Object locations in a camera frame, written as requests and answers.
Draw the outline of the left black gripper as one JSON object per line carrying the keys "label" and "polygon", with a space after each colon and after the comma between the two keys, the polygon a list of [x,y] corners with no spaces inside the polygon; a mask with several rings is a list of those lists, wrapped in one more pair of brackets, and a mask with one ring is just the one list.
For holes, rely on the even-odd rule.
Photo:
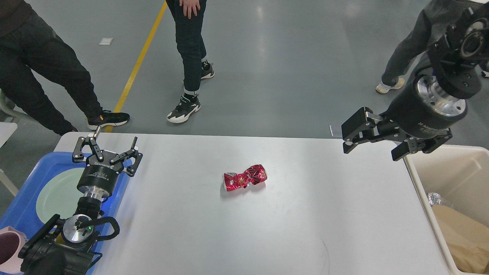
{"label": "left black gripper", "polygon": [[[96,127],[92,136],[80,136],[75,149],[72,153],[73,163],[86,164],[81,178],[78,182],[77,189],[84,193],[84,197],[95,199],[109,198],[115,190],[115,185],[120,173],[125,173],[130,177],[136,174],[143,154],[139,152],[135,136],[131,148],[121,154],[112,151],[101,150],[97,144],[97,137],[102,127]],[[91,155],[85,157],[82,149],[89,146]],[[125,166],[124,162],[133,159],[131,165]]]}

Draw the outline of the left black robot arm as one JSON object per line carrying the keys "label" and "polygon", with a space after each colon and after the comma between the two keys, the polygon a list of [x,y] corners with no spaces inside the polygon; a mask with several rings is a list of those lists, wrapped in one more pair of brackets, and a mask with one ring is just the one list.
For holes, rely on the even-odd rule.
{"label": "left black robot arm", "polygon": [[120,226],[106,216],[102,205],[115,191],[122,173],[134,176],[143,157],[136,146],[123,153],[100,149],[97,137],[79,137],[72,153],[73,163],[84,163],[77,189],[82,193],[72,217],[52,216],[18,253],[25,275],[85,275],[103,256],[93,247],[117,237]]}

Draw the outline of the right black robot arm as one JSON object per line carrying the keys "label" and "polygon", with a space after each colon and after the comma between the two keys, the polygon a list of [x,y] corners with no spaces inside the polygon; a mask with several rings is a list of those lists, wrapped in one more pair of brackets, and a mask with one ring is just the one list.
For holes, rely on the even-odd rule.
{"label": "right black robot arm", "polygon": [[429,154],[452,138],[450,127],[468,111],[466,100],[480,92],[475,66],[488,60],[488,4],[467,8],[427,48],[428,64],[411,73],[389,108],[376,115],[362,107],[341,125],[343,151],[366,142],[390,140],[394,161],[419,151]]}

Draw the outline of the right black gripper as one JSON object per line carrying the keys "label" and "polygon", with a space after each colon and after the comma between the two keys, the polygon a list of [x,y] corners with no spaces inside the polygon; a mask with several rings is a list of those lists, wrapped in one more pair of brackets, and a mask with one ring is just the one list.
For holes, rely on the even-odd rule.
{"label": "right black gripper", "polygon": [[442,88],[435,76],[416,76],[381,115],[361,107],[341,125],[343,152],[384,140],[400,142],[391,151],[393,161],[435,151],[453,137],[449,127],[468,112],[468,80],[454,77],[448,85]]}

